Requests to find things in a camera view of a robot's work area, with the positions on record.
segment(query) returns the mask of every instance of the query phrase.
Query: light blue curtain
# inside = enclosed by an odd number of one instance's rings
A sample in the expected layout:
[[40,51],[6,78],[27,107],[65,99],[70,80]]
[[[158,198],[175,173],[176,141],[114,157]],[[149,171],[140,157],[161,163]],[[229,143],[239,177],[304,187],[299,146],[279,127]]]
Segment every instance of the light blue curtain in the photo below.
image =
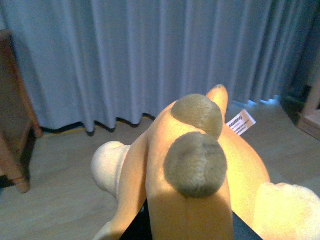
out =
[[2,0],[40,125],[139,123],[224,84],[242,103],[290,83],[316,0]]

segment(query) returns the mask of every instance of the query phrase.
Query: wooden furniture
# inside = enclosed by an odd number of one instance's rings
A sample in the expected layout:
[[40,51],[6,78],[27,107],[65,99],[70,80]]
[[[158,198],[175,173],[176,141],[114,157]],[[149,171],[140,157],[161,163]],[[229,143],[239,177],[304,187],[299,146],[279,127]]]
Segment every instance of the wooden furniture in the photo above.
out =
[[20,162],[30,129],[43,135],[11,47],[11,32],[0,31],[0,169],[21,193],[29,183]]
[[315,81],[302,110],[298,128],[320,140],[320,76]]

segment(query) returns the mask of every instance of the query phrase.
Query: dark fabric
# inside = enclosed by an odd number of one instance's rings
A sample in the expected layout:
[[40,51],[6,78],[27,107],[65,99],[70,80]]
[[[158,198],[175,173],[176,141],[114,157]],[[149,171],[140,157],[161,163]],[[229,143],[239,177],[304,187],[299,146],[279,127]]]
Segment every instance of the dark fabric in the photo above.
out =
[[[262,239],[234,212],[232,213],[232,217],[234,240]],[[147,200],[145,200],[140,212],[133,219],[120,240],[152,240]]]

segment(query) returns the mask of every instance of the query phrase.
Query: curtain fold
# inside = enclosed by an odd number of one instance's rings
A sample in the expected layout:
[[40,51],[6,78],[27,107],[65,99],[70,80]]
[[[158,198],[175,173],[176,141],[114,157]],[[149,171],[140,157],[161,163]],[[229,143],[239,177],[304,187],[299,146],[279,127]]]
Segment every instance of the curtain fold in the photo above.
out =
[[317,0],[1,1],[41,126],[133,124],[224,84],[247,103],[290,84]]

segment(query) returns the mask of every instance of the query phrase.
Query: plush toy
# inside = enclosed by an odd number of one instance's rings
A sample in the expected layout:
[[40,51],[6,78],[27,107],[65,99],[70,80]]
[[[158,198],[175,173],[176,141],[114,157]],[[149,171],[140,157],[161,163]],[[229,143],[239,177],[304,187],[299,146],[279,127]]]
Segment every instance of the plush toy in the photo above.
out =
[[223,85],[185,96],[131,146],[111,141],[95,152],[93,178],[118,201],[95,240],[119,239],[146,198],[155,240],[233,239],[232,211],[263,239],[320,239],[319,198],[270,183],[258,154],[225,124],[227,103]]

